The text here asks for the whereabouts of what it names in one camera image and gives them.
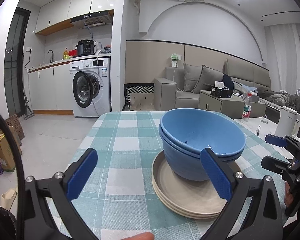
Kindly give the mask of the operator thumb tip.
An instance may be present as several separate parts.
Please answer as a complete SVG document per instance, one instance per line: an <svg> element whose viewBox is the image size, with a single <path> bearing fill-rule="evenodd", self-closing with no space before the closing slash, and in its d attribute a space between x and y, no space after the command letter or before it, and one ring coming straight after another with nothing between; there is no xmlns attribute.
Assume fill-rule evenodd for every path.
<svg viewBox="0 0 300 240"><path fill-rule="evenodd" d="M154 240L154 235L151 232L144 232L135 236L123 238L122 240Z"/></svg>

